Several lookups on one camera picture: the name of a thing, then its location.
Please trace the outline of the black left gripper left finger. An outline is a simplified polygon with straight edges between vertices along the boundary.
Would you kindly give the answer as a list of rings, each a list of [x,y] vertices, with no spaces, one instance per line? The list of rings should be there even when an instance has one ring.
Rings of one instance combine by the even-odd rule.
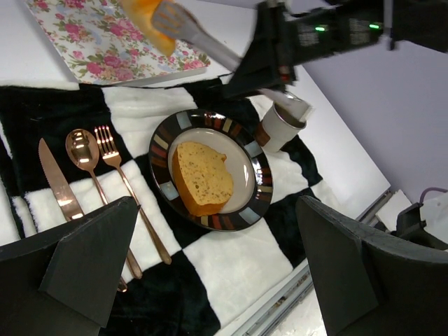
[[[98,335],[109,320],[139,208],[121,197],[1,247],[2,335]]]

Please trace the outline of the brown bread slice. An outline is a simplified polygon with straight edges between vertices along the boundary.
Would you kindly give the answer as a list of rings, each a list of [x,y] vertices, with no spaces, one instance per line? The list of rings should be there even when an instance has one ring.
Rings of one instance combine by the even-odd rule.
[[[180,143],[172,158],[172,173],[179,196],[194,216],[217,214],[234,192],[227,156],[202,143]]]

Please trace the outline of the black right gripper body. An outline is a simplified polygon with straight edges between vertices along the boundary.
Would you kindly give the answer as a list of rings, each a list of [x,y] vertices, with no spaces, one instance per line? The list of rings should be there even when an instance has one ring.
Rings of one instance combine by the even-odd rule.
[[[264,84],[291,84],[294,67],[341,53],[348,48],[345,1],[290,14],[282,3],[257,5],[257,73]]]

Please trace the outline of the orange striped croissant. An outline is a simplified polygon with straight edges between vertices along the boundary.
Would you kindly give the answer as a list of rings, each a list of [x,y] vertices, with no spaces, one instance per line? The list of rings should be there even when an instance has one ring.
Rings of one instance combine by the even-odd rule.
[[[121,0],[126,16],[141,33],[161,52],[170,57],[176,48],[176,40],[158,31],[152,25],[152,17],[160,1],[158,0]]]

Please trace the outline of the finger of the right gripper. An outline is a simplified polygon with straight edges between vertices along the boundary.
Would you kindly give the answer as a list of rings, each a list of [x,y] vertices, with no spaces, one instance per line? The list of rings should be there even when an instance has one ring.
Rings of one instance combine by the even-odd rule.
[[[283,90],[296,79],[287,14],[285,6],[257,7],[252,40],[223,88],[225,97],[261,89]]]

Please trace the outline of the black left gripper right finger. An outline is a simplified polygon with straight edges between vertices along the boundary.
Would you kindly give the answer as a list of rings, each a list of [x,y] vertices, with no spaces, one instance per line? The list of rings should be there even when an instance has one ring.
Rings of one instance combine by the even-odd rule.
[[[447,334],[447,252],[310,196],[299,198],[296,212],[328,335]]]

